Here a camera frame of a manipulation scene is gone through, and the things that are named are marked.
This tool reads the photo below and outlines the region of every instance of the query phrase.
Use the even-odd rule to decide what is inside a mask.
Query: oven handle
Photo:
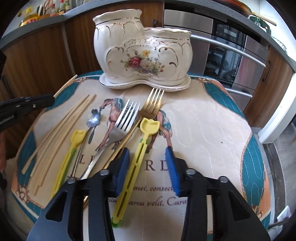
[[[238,91],[238,90],[234,90],[234,89],[229,89],[229,88],[225,88],[229,93],[233,93],[233,94],[237,94],[237,95],[242,95],[242,96],[246,96],[249,98],[252,98],[253,96],[251,94],[242,92],[242,91]]]
[[[203,41],[203,42],[207,42],[207,43],[210,43],[210,44],[215,44],[215,45],[223,47],[223,48],[225,48],[227,50],[231,50],[231,51],[233,51],[235,53],[238,53],[238,54],[240,54],[242,56],[245,56],[246,58],[249,58],[249,59],[253,60],[254,62],[256,62],[257,64],[263,66],[264,68],[266,67],[266,65],[264,63],[262,63],[261,61],[259,61],[256,58],[254,58],[253,56],[251,56],[251,55],[249,55],[249,54],[247,54],[247,53],[245,53],[245,52],[243,52],[241,50],[238,50],[238,49],[236,49],[236,48],[234,48],[232,46],[221,43],[221,42],[219,42],[217,40],[209,39],[209,38],[198,36],[198,35],[195,35],[195,34],[192,34],[190,38],[191,39],[196,39],[196,40],[199,40],[199,41]]]

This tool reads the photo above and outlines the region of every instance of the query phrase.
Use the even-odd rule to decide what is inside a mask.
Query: yellow plastic tool
[[[126,179],[123,184],[122,192],[117,198],[116,206],[112,216],[112,226],[117,227],[119,222],[123,219],[123,215],[126,211],[128,201],[130,199],[133,187],[135,185],[141,163],[143,161],[147,145],[148,137],[155,134],[159,129],[159,121],[148,120],[144,118],[140,124],[140,129],[144,134],[143,139],[140,140],[140,143],[137,147],[135,155],[133,157],[131,166],[127,172]]]
[[[76,152],[76,147],[83,141],[85,134],[86,130],[75,130],[73,132],[71,136],[71,146],[69,148],[69,151],[65,155],[61,168],[54,182],[54,187],[52,189],[52,198],[57,193],[61,185],[64,183],[71,160],[73,159],[73,156]]]

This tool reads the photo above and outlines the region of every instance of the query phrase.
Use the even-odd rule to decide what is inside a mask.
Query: fork tines
[[[137,102],[132,102],[131,105],[128,105],[129,102],[130,99],[126,102],[126,105],[122,109],[115,123],[115,127],[120,128],[123,131],[127,129],[129,130],[132,127],[140,108],[140,104],[137,106]]]
[[[161,92],[161,95],[159,96],[161,92],[161,89],[155,89],[153,88],[148,96],[148,99],[144,105],[144,108],[148,112],[152,112],[156,106],[156,104],[160,105],[161,104],[161,99],[163,97],[164,90]]]

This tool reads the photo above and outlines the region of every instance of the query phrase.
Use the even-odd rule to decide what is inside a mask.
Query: gold fork
[[[150,92],[150,94],[148,96],[148,99],[146,100],[146,102],[143,105],[142,109],[140,109],[139,112],[138,112],[140,118],[132,126],[130,131],[124,137],[124,139],[120,142],[120,144],[118,145],[116,150],[113,152],[113,154],[110,156],[108,161],[105,163],[103,169],[106,169],[109,166],[110,162],[112,160],[114,160],[114,158],[120,152],[120,150],[125,147],[126,143],[130,139],[130,137],[133,135],[133,133],[135,132],[135,130],[137,129],[138,125],[140,124],[140,122],[143,120],[144,117],[147,118],[147,119],[154,119],[156,117],[157,113],[160,110],[161,101],[162,101],[162,97],[163,97],[163,93],[164,93],[164,91],[162,91],[161,95],[159,97],[160,91],[161,91],[161,89],[155,89],[155,88],[153,88],[151,90],[151,92]]]

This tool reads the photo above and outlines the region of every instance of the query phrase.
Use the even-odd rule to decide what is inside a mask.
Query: gray countertop
[[[91,2],[88,2],[86,4],[83,4],[81,6],[78,6],[70,10],[64,15],[41,19],[41,20],[32,22],[30,24],[24,25],[4,35],[0,39],[0,49],[3,49],[9,43],[20,38],[21,36],[24,36],[39,28],[50,26],[57,23],[62,23],[76,15],[89,11],[93,8],[111,4],[111,3],[122,2],[122,1],[123,0],[93,0]],[[194,7],[196,9],[196,12],[202,13],[209,17],[213,17],[221,20],[229,19],[232,22],[239,24],[241,27],[260,36],[262,45],[266,46],[267,44],[269,44],[274,49],[276,49],[279,52],[279,54],[282,55],[284,59],[289,63],[289,65],[292,67],[294,72],[296,72],[296,62],[292,60],[287,55],[287,53],[284,52],[284,50],[274,41],[274,39],[270,35],[268,35],[265,31],[263,31],[259,26],[257,26],[252,21],[247,19],[245,16],[239,14],[238,12],[211,0],[174,0],[174,1],[165,1],[165,2],[183,4],[188,7]]]

